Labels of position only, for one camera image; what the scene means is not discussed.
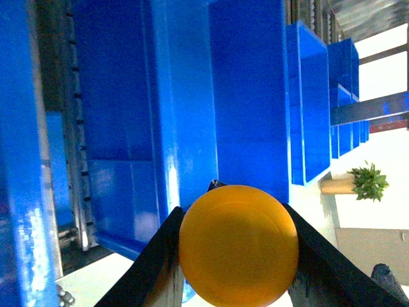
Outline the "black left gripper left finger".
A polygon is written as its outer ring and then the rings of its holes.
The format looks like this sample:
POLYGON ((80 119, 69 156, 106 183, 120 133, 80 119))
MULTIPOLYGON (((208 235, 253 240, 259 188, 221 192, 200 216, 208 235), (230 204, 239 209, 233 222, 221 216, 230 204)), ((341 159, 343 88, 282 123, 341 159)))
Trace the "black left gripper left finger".
POLYGON ((178 239, 184 212, 176 207, 130 266, 128 271, 96 303, 97 306, 143 306, 162 289, 164 278, 178 256, 178 239))

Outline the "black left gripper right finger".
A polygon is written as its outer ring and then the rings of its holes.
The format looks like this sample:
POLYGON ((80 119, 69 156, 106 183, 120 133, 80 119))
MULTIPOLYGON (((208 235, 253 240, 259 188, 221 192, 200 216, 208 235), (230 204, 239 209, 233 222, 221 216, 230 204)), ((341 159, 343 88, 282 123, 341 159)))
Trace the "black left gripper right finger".
POLYGON ((362 272, 288 204, 299 259, 288 289, 293 306, 408 306, 362 272))

